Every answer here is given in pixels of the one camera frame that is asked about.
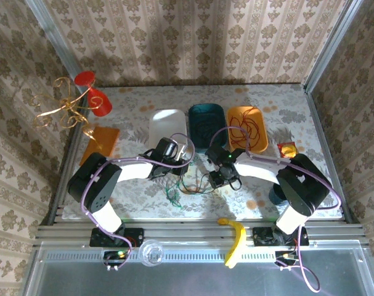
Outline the floral patterned tablecloth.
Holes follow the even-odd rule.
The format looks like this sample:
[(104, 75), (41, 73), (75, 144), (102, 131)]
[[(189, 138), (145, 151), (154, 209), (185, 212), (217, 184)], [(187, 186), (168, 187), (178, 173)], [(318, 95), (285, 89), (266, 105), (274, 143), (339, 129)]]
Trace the floral patterned tablecloth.
[[(159, 110), (188, 112), (195, 104), (218, 104), (224, 110), (236, 106), (257, 107), (263, 114), (269, 140), (267, 156), (280, 155), (277, 144), (294, 142), (318, 169), (328, 174), (307, 97), (298, 84), (257, 84), (241, 86), (151, 86), (105, 88), (112, 103), (105, 117), (91, 115), (95, 126), (120, 130), (114, 157), (133, 157), (149, 149), (149, 120)], [(272, 184), (258, 178), (243, 178), (233, 187), (208, 189), (212, 170), (203, 153), (197, 153), (182, 184), (174, 175), (149, 181), (134, 179), (117, 184), (110, 203), (120, 218), (268, 218), (276, 219), (284, 206), (269, 200)]]

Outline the white plastic bin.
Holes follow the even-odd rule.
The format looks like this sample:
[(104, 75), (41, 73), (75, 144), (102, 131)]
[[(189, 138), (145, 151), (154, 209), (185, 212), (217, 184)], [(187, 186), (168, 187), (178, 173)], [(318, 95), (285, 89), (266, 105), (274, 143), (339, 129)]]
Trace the white plastic bin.
[(179, 109), (156, 111), (149, 120), (148, 147), (156, 148), (161, 138), (170, 138), (175, 133), (187, 135), (184, 112)]

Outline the orange plastic bin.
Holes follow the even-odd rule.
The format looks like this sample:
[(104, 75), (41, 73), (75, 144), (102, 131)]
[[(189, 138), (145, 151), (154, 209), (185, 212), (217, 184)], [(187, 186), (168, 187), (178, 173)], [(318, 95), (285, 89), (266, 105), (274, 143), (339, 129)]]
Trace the orange plastic bin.
[(228, 130), (230, 149), (244, 149), (249, 142), (250, 152), (259, 154), (264, 152), (268, 145), (268, 137), (262, 112), (253, 106), (231, 107), (226, 114), (228, 126), (236, 126), (243, 129), (231, 128)]

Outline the teal plastic bin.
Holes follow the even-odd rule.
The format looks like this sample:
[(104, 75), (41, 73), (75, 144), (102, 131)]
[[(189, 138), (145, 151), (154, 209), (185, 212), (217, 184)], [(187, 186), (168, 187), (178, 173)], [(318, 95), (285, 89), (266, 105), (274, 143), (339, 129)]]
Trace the teal plastic bin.
[(195, 151), (205, 153), (214, 136), (226, 126), (224, 109), (218, 104), (195, 104), (189, 108), (189, 134)]

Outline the dark blue cup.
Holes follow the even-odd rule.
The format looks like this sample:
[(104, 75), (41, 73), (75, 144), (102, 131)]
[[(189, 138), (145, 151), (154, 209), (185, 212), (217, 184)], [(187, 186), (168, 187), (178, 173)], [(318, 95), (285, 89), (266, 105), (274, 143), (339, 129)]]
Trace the dark blue cup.
[(287, 201), (282, 188), (278, 184), (273, 184), (269, 191), (269, 200), (274, 205), (281, 205)]

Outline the yellow banana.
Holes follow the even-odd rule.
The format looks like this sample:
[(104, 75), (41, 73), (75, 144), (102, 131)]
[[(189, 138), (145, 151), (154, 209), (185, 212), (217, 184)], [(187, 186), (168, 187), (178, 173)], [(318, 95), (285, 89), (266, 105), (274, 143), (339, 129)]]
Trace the yellow banana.
[(238, 221), (231, 221), (227, 218), (219, 218), (217, 220), (220, 226), (231, 226), (235, 230), (235, 240), (233, 246), (227, 252), (224, 264), (229, 269), (232, 269), (242, 259), (242, 255), (246, 247), (246, 229)]

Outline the orange rectangular block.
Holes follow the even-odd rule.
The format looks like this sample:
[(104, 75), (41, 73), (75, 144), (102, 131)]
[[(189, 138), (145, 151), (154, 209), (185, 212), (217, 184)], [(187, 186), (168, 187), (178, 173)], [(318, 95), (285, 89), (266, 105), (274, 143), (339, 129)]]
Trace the orange rectangular block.
[(120, 130), (117, 128), (96, 126), (79, 164), (82, 165), (94, 152), (98, 152), (105, 157), (112, 156), (119, 135)]

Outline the red and yellow snack packet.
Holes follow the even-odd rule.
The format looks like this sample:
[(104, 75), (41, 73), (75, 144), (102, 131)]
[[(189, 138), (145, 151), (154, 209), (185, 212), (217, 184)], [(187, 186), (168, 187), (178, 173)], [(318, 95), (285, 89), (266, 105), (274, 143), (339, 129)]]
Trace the red and yellow snack packet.
[(281, 158), (293, 158), (299, 153), (296, 144), (293, 141), (279, 143), (277, 144), (277, 147)]

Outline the red plastic goblet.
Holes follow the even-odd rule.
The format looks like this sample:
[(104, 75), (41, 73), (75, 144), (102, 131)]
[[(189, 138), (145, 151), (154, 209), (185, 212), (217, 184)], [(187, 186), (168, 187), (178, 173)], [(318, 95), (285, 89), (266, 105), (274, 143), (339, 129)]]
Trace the red plastic goblet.
[(96, 76), (93, 71), (84, 71), (76, 75), (74, 82), (77, 86), (87, 87), (86, 99), (88, 107), (95, 116), (104, 117), (112, 111), (113, 106), (107, 95), (94, 87), (95, 80)]

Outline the clear plastic cup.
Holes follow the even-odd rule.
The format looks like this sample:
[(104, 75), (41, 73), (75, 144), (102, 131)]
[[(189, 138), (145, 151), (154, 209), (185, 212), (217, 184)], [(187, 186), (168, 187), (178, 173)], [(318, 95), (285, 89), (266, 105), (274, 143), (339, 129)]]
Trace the clear plastic cup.
[(147, 240), (139, 247), (138, 258), (148, 267), (160, 265), (165, 257), (163, 245), (157, 240)]

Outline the small black circuit board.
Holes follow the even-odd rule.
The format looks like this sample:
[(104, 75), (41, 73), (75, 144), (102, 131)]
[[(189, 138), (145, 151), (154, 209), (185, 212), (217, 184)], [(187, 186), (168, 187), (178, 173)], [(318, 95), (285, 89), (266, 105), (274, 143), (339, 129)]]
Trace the small black circuit board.
[(105, 251), (102, 261), (107, 271), (118, 271), (125, 264), (130, 255), (130, 250)]
[(299, 257), (297, 252), (294, 251), (275, 251), (275, 262), (279, 267), (286, 267), (286, 266), (298, 266), (299, 265)]

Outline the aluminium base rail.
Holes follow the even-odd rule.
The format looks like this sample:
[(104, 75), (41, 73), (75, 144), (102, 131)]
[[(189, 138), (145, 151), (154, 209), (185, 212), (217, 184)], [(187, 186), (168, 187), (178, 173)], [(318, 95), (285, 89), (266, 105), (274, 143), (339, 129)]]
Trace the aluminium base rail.
[[(235, 231), (230, 226), (220, 226), (215, 220), (132, 220), (128, 228), (144, 229), (146, 239), (154, 239), (164, 245), (222, 247), (230, 245)], [(94, 224), (88, 220), (62, 220), (52, 226), (40, 226), (37, 242), (63, 242), (67, 245), (88, 245)], [(306, 223), (309, 240), (313, 246), (320, 241), (357, 241), (369, 244), (359, 224), (343, 221), (309, 221)]]

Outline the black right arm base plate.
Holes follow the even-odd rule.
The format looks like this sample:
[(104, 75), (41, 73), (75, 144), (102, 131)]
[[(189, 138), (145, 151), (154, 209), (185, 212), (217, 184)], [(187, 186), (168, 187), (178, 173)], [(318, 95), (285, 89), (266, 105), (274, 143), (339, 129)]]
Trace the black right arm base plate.
[(263, 246), (297, 246), (298, 230), (292, 234), (285, 234), (277, 228), (255, 227), (252, 229), (252, 239), (256, 247)]

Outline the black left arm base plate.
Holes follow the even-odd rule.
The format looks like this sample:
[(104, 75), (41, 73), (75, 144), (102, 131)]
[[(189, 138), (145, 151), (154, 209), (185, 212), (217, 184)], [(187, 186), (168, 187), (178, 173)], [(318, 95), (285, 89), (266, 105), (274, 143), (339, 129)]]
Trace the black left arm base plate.
[[(144, 241), (144, 229), (143, 228), (126, 228), (120, 236), (125, 237), (130, 241), (133, 247), (140, 247)], [(104, 234), (99, 228), (94, 228), (91, 232), (91, 238), (89, 242), (90, 247), (102, 247), (102, 248), (115, 248), (115, 247), (127, 247), (128, 243), (110, 237)]]

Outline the aluminium frame side rail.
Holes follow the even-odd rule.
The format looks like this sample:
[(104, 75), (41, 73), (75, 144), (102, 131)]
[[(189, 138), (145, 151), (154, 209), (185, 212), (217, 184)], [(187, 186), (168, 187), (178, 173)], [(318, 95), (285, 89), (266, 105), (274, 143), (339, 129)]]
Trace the aluminium frame side rail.
[[(68, 76), (74, 78), (82, 71), (82, 69), (78, 65), (77, 58), (74, 57), (69, 50), (67, 43), (61, 35), (60, 29), (55, 24), (55, 20), (51, 16), (44, 0), (26, 0), (26, 3), (44, 30), (48, 40), (53, 45), (57, 55), (60, 57), (62, 64), (68, 72)], [(63, 204), (67, 196), (67, 183), (73, 174), (78, 146), (83, 138), (81, 127), (82, 124), (78, 123), (69, 133), (61, 165), (59, 184), (56, 193), (50, 201), (49, 211), (43, 220), (43, 225), (52, 226), (54, 224), (58, 207)]]
[(303, 89), (307, 96), (307, 103), (311, 111), (312, 120), (315, 125), (315, 130), (319, 138), (319, 142), (323, 151), (323, 156), (326, 161), (328, 172), (331, 177), (332, 185), (339, 194), (340, 201), (342, 201), (341, 220), (348, 224), (353, 224), (354, 220), (352, 219), (350, 209), (347, 205), (343, 190), (341, 188), (339, 177), (335, 169), (335, 164), (331, 157), (330, 149), (322, 128), (322, 124), (320, 122), (319, 114), (317, 112), (317, 108), (312, 97), (312, 91), (318, 85), (319, 80), (323, 77), (324, 71), (329, 67), (331, 59), (335, 55), (336, 50), (339, 48), (340, 43), (346, 36), (346, 33), (349, 27), (351, 26), (352, 21), (355, 19), (358, 12), (361, 10), (363, 3), (364, 0), (346, 0), (345, 5), (342, 8), (342, 11), (335, 25), (333, 26), (333, 29), (328, 35), (328, 39), (323, 45), (323, 48), (320, 54), (318, 55), (318, 58), (314, 63), (314, 66), (310, 74), (303, 83)]

